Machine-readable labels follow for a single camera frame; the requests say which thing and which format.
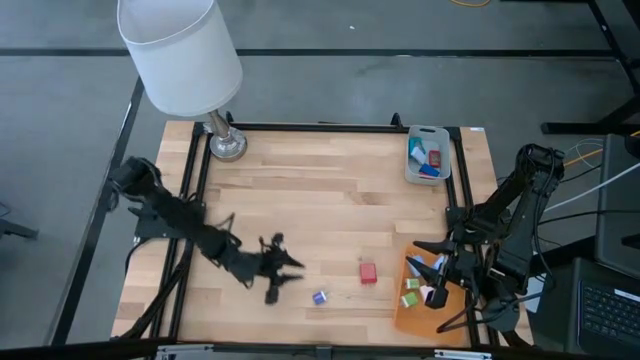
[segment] gray floor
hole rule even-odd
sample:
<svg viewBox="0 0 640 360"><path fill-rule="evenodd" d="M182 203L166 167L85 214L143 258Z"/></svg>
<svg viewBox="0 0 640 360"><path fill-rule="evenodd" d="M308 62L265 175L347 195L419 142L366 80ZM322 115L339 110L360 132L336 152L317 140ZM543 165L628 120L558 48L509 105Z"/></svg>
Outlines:
<svg viewBox="0 0 640 360"><path fill-rule="evenodd" d="M584 5L494 0L481 9L446 0L221 0L238 48L605 48ZM0 0L0 47L122 47L116 2ZM601 2L630 54L640 34L619 2ZM566 150L577 136L543 136L543 121L588 121L631 94L605 61L243 58L245 80L226 106L240 121L483 126L499 176L528 142ZM0 58L0 201L37 241L0 241L0 348L46 341L136 79L128 58ZM127 153L154 158L169 119L145 98ZM585 165L576 165L576 174ZM560 188L553 202L597 182ZM595 207L587 197L559 211ZM591 219L548 226L564 243ZM131 245L132 216L106 221L70 341L109 337Z"/></svg>

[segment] orange tray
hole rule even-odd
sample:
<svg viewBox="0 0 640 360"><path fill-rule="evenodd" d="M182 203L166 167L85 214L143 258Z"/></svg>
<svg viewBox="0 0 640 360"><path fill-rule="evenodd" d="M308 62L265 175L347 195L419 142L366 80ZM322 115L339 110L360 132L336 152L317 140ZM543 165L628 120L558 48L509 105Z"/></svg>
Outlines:
<svg viewBox="0 0 640 360"><path fill-rule="evenodd" d="M436 328L443 322L449 320L451 317L459 313L464 309L464 289L454 285L450 282L447 283L446 288L449 290L449 297L447 303L442 309L433 310L426 307L420 295L420 290L407 290L405 288L404 280L407 278L413 278L413 274L409 270L409 264L405 260L406 256L420 255L425 261L426 265L433 265L438 256L431 254L428 251L422 250L416 246L409 245L400 259L400 271L396 279L396 299L395 299L395 312L393 315L393 324L399 331L404 333L429 338L438 343L447 344L449 346L464 346L467 343L467 330L466 328L460 328L445 333L436 333ZM420 285L426 285L424 279L419 277ZM415 292L418 296L420 303L411 307L405 308L400 302L400 297L410 292ZM467 317L463 316L456 321L466 321Z"/></svg>

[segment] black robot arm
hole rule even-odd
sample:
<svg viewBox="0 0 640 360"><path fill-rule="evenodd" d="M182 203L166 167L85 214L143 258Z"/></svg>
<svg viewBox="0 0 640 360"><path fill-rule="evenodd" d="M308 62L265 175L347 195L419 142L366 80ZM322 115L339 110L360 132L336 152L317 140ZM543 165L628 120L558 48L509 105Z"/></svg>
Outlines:
<svg viewBox="0 0 640 360"><path fill-rule="evenodd" d="M284 283L301 278L298 275L279 274L284 265L304 267L282 248L283 236L276 234L267 245L260 238L261 252L240 251L242 241L231 232L204 224L194 213L193 207L173 196L161 182L161 174L151 162L131 157L110 176L115 191L125 198L148 204L167 225L180 229L193 241L204 257L225 270L247 288L253 285L255 276L269 278L267 304L278 301L278 288Z"/></svg>
<svg viewBox="0 0 640 360"><path fill-rule="evenodd" d="M439 269L407 259L434 288L425 305L434 309L445 305L447 281L471 291L474 303L478 294L486 300L483 321L499 331L515 328L521 302L516 294L525 295L529 278L529 263L533 256L531 240L544 208L564 175L562 152L535 144L524 146L516 157L516 166L509 177L482 204L469 209L447 210L449 232L440 243L414 242L414 245L434 254L445 255ZM516 209L509 216L507 207L519 197ZM468 245L488 245L481 264ZM458 328L441 326L438 331Z"/></svg>

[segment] red block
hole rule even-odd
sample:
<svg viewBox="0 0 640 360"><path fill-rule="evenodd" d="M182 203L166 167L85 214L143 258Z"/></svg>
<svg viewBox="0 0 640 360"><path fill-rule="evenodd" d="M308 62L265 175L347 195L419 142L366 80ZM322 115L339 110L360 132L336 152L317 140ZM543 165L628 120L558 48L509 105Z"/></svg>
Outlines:
<svg viewBox="0 0 640 360"><path fill-rule="evenodd" d="M440 151L429 151L429 165L433 168L440 168Z"/></svg>
<svg viewBox="0 0 640 360"><path fill-rule="evenodd" d="M360 282L362 284L375 284L377 281L376 264L360 264Z"/></svg>

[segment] lamp base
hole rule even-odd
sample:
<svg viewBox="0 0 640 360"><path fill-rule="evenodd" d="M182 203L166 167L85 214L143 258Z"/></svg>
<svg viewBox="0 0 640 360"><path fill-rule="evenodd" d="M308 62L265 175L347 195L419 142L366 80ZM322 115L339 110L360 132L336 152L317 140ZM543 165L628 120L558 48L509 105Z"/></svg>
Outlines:
<svg viewBox="0 0 640 360"><path fill-rule="evenodd" d="M220 161L236 161L247 151L247 138L242 131L229 127L229 135L226 138L213 134L209 149L213 156Z"/></svg>

